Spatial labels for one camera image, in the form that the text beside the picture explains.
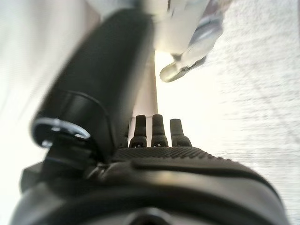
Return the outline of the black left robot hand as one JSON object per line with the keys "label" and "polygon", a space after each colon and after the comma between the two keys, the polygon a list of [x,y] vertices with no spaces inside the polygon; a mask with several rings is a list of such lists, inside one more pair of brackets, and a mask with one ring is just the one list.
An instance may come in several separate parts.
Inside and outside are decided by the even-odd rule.
{"label": "black left robot hand", "polygon": [[181,121],[137,116],[152,50],[150,15],[123,9],[95,28],[57,77],[31,124],[47,149],[25,168],[13,225],[287,225],[274,187],[252,169],[193,147]]}

